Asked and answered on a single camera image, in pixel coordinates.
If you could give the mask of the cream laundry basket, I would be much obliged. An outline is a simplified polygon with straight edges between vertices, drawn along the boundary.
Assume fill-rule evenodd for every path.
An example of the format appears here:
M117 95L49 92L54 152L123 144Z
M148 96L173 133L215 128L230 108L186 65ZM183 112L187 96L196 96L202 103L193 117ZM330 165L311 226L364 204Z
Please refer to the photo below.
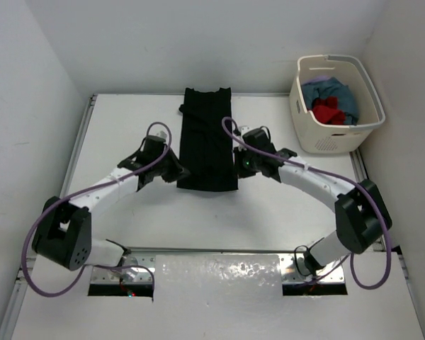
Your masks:
M348 55L299 58L290 112L301 147L313 154L352 152L386 120L367 71Z

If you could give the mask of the metal base plate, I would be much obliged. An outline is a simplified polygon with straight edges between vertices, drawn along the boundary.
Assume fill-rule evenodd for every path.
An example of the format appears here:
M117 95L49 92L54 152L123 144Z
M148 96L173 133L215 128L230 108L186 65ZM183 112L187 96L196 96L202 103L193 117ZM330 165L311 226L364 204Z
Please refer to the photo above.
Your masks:
M304 265L302 255L298 255L295 261L294 254L281 254L278 267L282 283L299 285L313 280L320 284L345 283L343 264L347 258L347 256L338 258L311 274Z
M123 264L123 268L106 268L94 266L90 282L93 284L118 284L120 281L127 284L153 284L154 264L131 261Z

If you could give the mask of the black t shirt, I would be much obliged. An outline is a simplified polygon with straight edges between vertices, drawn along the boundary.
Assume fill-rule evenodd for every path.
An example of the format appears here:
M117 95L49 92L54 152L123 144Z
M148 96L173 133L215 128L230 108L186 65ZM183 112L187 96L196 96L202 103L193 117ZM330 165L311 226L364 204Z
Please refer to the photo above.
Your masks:
M179 107L183 120L179 160L190 171L177 187L192 191L231 192L238 189L232 139L222 119L232 116L232 90L200 92L187 88Z

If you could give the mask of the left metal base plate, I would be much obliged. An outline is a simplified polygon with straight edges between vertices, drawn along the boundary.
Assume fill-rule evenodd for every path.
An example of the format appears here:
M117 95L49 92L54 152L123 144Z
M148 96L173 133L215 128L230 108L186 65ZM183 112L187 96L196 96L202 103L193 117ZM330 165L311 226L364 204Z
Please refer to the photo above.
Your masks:
M153 284L154 264L131 261L123 264L123 268L106 268L94 266L90 282L93 284L118 284L120 281L127 284Z

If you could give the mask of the red shirt in basket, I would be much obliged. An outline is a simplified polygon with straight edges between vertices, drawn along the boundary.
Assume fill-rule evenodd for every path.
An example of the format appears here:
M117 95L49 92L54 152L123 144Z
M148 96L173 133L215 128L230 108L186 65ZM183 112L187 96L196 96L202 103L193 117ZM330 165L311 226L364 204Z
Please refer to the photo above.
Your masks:
M338 99L335 96L316 98L312 103L312 112L316 120L325 125L343 125L346 118L345 113L338 109Z

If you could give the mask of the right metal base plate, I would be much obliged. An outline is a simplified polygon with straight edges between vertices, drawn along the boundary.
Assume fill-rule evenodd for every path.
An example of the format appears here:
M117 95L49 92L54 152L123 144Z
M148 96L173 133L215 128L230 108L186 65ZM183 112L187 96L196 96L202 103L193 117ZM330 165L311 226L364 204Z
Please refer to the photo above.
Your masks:
M304 265L302 255L298 255L295 261L294 254L281 254L278 267L282 283L299 285L313 280L320 284L345 283L343 264L347 258L347 256L338 258L311 274Z

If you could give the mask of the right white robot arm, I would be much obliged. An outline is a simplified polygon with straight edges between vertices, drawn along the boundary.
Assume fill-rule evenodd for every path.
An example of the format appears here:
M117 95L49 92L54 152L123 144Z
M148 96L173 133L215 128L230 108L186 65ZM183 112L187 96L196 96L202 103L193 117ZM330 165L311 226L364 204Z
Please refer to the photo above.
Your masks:
M311 276L339 257L362 254L380 237L390 241L392 220L372 181L356 183L310 166L296 152L276 149L264 127L240 127L229 136L238 144L234 165L240 178L262 174L308 194L333 212L335 230L303 254Z

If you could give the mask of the lilac cloth in basket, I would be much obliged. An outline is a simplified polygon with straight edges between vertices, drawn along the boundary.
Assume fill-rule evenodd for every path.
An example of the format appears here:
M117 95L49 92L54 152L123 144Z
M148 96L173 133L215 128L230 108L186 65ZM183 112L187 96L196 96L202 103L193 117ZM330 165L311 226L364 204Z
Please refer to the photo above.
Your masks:
M321 75L321 76L316 76L313 79L310 79L310 82L316 83L316 82L321 82L321 81L328 81L329 79L330 79L330 76Z

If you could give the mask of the blue shirt in basket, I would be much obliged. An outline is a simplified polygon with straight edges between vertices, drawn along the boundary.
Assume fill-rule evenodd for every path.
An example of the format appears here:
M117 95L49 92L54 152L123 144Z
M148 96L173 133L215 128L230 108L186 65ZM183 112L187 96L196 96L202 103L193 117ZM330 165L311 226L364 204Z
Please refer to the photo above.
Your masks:
M358 105L348 85L341 83L337 78L330 77L328 81L301 85L302 96L306 109L312 112L312 103L316 98L326 99L335 96L338 99L338 109L345 113L343 125L357 125L359 120Z

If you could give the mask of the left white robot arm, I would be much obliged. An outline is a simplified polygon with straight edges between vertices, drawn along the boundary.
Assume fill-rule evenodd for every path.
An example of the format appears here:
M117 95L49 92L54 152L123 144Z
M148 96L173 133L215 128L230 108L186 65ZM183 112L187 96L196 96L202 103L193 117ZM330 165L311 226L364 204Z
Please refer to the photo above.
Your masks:
M118 267L128 248L109 239L95 239L94 221L156 177L173 183L189 174L163 137L148 135L136 152L92 188L76 196L49 199L37 223L31 248L70 271L82 266Z

